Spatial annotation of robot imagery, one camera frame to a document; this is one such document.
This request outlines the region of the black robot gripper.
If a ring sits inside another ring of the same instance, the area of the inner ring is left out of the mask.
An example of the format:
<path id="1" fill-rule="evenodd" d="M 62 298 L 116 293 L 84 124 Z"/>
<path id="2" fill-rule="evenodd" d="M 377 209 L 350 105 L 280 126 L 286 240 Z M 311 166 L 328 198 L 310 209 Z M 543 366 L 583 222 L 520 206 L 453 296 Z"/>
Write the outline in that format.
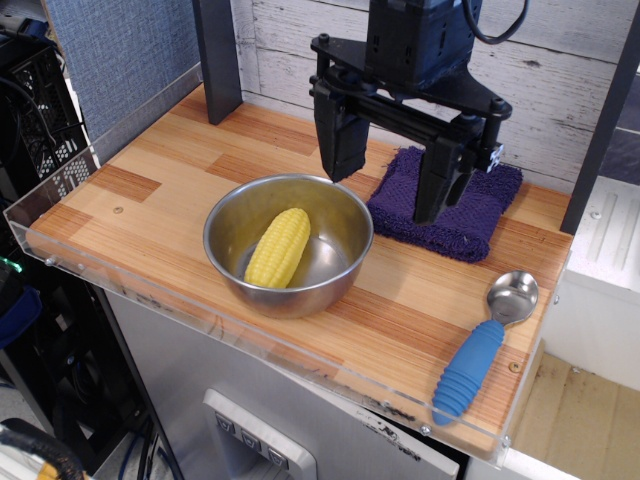
<path id="1" fill-rule="evenodd" d="M 503 151 L 498 132 L 511 105 L 473 78 L 474 43 L 509 39 L 479 27 L 479 1 L 372 1 L 365 40 L 322 33 L 311 42 L 310 79 L 322 167 L 340 182 L 366 161 L 369 128 L 425 146 L 413 220 L 431 225 L 458 204 L 476 169 Z"/>

